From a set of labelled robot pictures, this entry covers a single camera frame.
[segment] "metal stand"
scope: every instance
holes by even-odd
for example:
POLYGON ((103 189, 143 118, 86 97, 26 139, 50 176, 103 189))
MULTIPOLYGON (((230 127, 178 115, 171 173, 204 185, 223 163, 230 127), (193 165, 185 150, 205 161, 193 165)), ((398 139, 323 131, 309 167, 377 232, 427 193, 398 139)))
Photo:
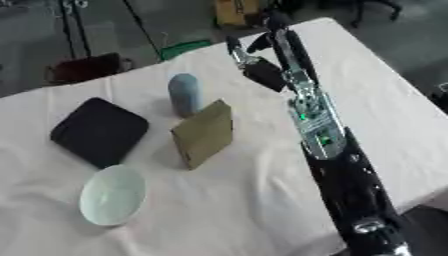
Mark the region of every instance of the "metal stand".
MULTIPOLYGON (((81 15, 79 13, 78 10, 78 6, 75 2, 75 0, 68 0, 70 3, 70 6, 72 7, 72 11, 73 11, 73 17, 75 19, 79 34, 81 36, 81 41, 83 44, 83 48, 84 48, 84 52, 85 52, 85 56, 87 58, 92 57, 92 50, 90 48, 89 45, 89 41, 84 29, 84 24, 81 18, 81 15)), ((152 48, 154 49, 154 51, 157 54, 157 57, 160 60, 162 60, 162 55, 160 53, 160 51, 157 49, 154 41, 152 40, 152 38, 149 36, 149 33, 146 31, 143 21, 140 18, 140 16, 135 12, 134 8, 132 7, 132 5, 129 3, 128 0, 122 0, 124 5, 126 6, 126 9, 129 11, 129 13, 131 14, 132 18, 134 19, 134 22, 136 23, 136 25, 140 28, 140 30, 142 31, 142 33, 145 35, 146 40, 148 40, 149 44, 152 46, 152 48)), ((69 45, 69 50, 70 50, 70 56, 72 59, 76 59, 76 52, 74 49, 74 44, 73 44, 73 39, 72 39, 72 33, 70 31, 70 24, 68 21, 68 14, 67 14, 67 10, 64 6, 64 0, 58 0, 59 3, 59 8, 61 11, 61 16, 62 16, 62 22, 63 22, 63 31, 67 40, 67 43, 69 45)))

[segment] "chair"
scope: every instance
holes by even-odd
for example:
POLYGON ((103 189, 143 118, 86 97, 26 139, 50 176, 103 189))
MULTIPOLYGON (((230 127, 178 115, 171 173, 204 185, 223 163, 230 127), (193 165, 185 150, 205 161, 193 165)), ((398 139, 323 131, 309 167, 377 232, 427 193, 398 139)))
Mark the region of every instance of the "chair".
POLYGON ((364 18, 364 4, 366 2, 375 2, 375 3, 380 3, 380 4, 384 4, 384 5, 391 7, 393 9, 393 13, 390 16, 390 19, 392 21, 395 21, 398 19, 399 15, 401 13, 401 10, 403 9, 400 5, 394 3, 392 0, 350 0, 348 2, 347 1, 335 2, 335 1, 331 1, 331 0, 319 0, 319 2, 318 2, 319 8, 321 8, 321 9, 326 8, 330 4, 329 1, 334 4, 352 4, 355 6, 356 18, 351 22, 351 25, 354 28, 359 27, 359 24, 361 23, 361 21, 364 18))

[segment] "white bowl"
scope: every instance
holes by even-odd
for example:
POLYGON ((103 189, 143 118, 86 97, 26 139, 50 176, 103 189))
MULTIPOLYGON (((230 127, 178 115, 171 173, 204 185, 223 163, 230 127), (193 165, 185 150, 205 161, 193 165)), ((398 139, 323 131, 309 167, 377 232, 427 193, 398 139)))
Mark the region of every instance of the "white bowl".
POLYGON ((91 178, 79 200, 82 215, 99 226, 116 226, 128 221, 146 197, 144 178, 124 166, 108 167, 91 178))

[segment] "green object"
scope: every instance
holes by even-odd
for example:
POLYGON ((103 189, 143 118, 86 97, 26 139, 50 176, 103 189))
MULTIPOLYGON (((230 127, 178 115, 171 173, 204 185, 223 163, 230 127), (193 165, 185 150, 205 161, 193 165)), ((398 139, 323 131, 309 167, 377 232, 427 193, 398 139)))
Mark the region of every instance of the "green object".
POLYGON ((193 170, 232 142, 232 111, 217 100, 171 130, 182 159, 193 170))
POLYGON ((328 136, 322 136, 319 138, 320 139, 320 143, 322 144, 322 146, 326 146, 331 144, 333 141, 331 140, 330 137, 328 136))
POLYGON ((170 60, 176 56, 179 56, 182 53, 210 45, 212 45, 212 42, 210 42, 210 40, 198 40, 198 41, 180 43, 170 47, 165 47, 162 48, 160 52, 162 55, 162 60, 165 61, 170 60))

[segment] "small box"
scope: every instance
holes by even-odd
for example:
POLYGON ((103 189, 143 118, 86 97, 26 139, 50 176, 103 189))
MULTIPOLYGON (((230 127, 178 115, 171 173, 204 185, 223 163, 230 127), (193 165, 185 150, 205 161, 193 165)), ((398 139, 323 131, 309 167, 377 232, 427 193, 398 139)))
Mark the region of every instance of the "small box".
POLYGON ((232 142, 232 111, 217 100, 171 130, 182 159, 190 170, 232 142))
POLYGON ((251 16, 258 15, 258 0, 215 0, 219 25, 248 26, 251 16))

